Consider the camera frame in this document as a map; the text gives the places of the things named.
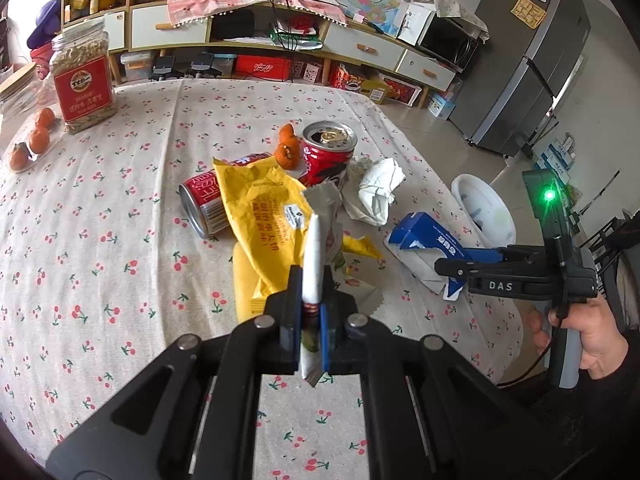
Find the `right hand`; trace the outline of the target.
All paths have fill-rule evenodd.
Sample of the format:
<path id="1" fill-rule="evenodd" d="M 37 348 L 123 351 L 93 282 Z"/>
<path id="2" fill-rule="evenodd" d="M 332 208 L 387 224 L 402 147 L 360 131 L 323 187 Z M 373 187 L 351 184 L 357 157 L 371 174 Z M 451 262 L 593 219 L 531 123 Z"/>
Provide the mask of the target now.
<path id="1" fill-rule="evenodd" d="M 613 312 L 602 295 L 589 298 L 585 304 L 572 304 L 562 323 L 555 310 L 548 314 L 551 326 L 577 330 L 582 343 L 579 368 L 591 379 L 599 380 L 618 370 L 629 350 L 627 339 L 617 328 Z"/>

